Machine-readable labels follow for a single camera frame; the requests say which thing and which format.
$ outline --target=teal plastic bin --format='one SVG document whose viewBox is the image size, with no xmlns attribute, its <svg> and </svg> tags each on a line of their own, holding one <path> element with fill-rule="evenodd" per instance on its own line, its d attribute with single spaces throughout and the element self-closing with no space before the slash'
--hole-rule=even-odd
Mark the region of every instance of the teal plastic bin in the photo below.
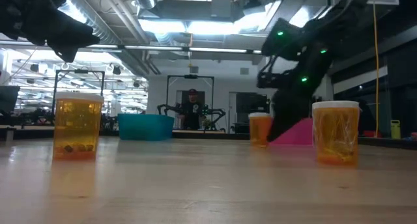
<svg viewBox="0 0 417 224">
<path fill-rule="evenodd" d="M 165 115 L 119 114 L 122 140 L 161 141 L 172 138 L 174 118 Z"/>
</svg>

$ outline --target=pink block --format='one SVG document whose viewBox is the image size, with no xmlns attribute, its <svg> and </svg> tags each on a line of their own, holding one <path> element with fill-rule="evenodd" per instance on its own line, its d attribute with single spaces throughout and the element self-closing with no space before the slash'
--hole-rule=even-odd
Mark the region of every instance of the pink block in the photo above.
<svg viewBox="0 0 417 224">
<path fill-rule="evenodd" d="M 302 119 L 291 129 L 279 136 L 275 141 L 269 143 L 274 145 L 308 145 L 313 144 L 313 119 Z"/>
</svg>

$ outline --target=plastic cup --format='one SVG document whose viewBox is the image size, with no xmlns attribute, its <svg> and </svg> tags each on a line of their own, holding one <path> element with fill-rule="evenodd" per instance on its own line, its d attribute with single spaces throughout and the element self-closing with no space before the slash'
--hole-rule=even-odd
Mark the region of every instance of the plastic cup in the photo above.
<svg viewBox="0 0 417 224">
<path fill-rule="evenodd" d="M 358 102 L 315 103 L 313 122 L 314 144 L 320 163 L 358 164 Z"/>
<path fill-rule="evenodd" d="M 272 117 L 268 113 L 249 114 L 250 141 L 253 146 L 268 146 L 268 133 L 272 124 Z"/>
<path fill-rule="evenodd" d="M 78 92 L 58 92 L 55 98 L 53 159 L 94 160 L 104 98 Z"/>
</svg>

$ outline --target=person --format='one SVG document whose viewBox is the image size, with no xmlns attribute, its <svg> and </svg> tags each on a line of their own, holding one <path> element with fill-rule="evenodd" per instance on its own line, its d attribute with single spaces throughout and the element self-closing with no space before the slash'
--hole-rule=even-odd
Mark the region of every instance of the person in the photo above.
<svg viewBox="0 0 417 224">
<path fill-rule="evenodd" d="M 182 114 L 179 115 L 179 118 L 184 130 L 200 129 L 200 119 L 204 118 L 202 114 L 203 105 L 197 99 L 198 92 L 195 89 L 190 89 L 188 91 L 188 101 L 181 105 Z"/>
</svg>

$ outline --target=wooden table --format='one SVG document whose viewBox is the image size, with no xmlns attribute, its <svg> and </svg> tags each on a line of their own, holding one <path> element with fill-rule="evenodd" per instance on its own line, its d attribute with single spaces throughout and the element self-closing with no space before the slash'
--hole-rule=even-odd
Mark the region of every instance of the wooden table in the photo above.
<svg viewBox="0 0 417 224">
<path fill-rule="evenodd" d="M 52 162 L 51 140 L 12 143 L 1 224 L 417 222 L 416 151 L 361 146 L 347 169 L 247 141 L 103 137 L 95 163 Z"/>
</svg>

